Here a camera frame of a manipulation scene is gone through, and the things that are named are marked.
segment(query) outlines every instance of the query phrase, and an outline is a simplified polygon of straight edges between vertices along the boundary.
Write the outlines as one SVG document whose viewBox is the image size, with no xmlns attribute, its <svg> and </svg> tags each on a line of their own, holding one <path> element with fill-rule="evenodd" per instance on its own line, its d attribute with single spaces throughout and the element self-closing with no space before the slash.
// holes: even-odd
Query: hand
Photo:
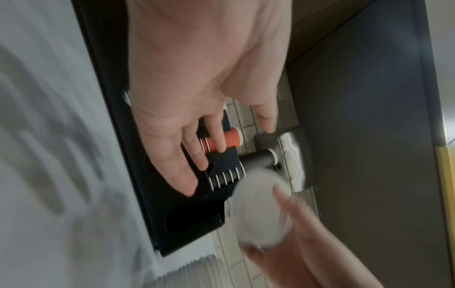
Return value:
<svg viewBox="0 0 455 288">
<path fill-rule="evenodd" d="M 276 93 L 291 33 L 291 0 L 128 0 L 131 109 L 151 162 L 191 196 L 208 166 L 196 136 L 204 117 L 226 149 L 226 97 L 252 105 L 273 132 Z"/>
<path fill-rule="evenodd" d="M 278 247 L 258 251 L 242 246 L 275 285 L 281 288 L 382 288 L 362 262 L 330 233 L 303 202 L 274 192 L 292 220 L 292 228 Z"/>
</svg>

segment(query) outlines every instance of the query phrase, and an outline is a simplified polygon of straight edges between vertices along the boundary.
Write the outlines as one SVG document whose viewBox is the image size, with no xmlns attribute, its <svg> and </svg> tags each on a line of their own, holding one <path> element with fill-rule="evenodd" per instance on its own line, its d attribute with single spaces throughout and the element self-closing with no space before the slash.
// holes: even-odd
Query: gray wall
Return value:
<svg viewBox="0 0 455 288">
<path fill-rule="evenodd" d="M 322 222 L 386 287 L 450 287 L 410 1 L 377 0 L 287 68 Z"/>
</svg>

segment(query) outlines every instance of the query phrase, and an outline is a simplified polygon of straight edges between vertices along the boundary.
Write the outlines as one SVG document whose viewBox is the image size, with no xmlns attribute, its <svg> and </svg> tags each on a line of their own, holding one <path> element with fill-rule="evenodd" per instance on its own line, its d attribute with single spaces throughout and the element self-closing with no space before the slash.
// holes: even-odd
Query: yellow trim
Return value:
<svg viewBox="0 0 455 288">
<path fill-rule="evenodd" d="M 444 197 L 452 267 L 455 269 L 455 146 L 436 147 L 436 155 Z"/>
</svg>

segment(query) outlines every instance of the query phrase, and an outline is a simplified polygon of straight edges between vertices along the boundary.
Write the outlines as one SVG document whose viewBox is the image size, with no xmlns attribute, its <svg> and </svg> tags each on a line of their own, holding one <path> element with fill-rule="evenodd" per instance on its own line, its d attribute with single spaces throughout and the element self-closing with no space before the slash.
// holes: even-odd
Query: white tile floor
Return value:
<svg viewBox="0 0 455 288">
<path fill-rule="evenodd" d="M 278 109 L 278 128 L 298 124 L 285 73 L 278 85 Z M 253 137 L 262 130 L 256 124 L 251 107 L 230 99 L 227 102 L 227 111 L 231 127 L 240 128 L 245 139 L 244 144 L 237 148 L 237 152 L 239 154 L 254 152 Z M 223 227 L 212 232 L 212 238 L 217 256 L 225 261 L 234 288 L 275 288 L 264 278 L 261 271 L 242 255 L 229 218 L 226 218 Z"/>
</svg>

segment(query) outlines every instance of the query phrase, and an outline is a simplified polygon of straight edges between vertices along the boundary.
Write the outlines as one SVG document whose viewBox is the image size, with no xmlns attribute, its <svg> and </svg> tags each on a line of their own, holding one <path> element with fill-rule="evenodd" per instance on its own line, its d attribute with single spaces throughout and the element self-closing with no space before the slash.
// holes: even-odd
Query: black holder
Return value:
<svg viewBox="0 0 455 288">
<path fill-rule="evenodd" d="M 154 248 L 166 256 L 223 225 L 224 202 L 232 195 L 238 178 L 243 177 L 237 150 L 230 147 L 224 153 L 207 154 L 207 171 L 199 171 L 187 155 L 199 180 L 195 195 L 185 197 L 171 188 L 148 160 L 130 107 L 123 98 L 128 87 L 125 2 L 73 0 L 73 5 L 150 239 Z M 226 112 L 223 130 L 230 130 Z M 209 135 L 203 120 L 197 135 Z M 236 176 L 225 181 L 223 173 L 230 176 L 229 171 L 235 171 Z M 217 176 L 223 179 L 219 184 Z"/>
</svg>

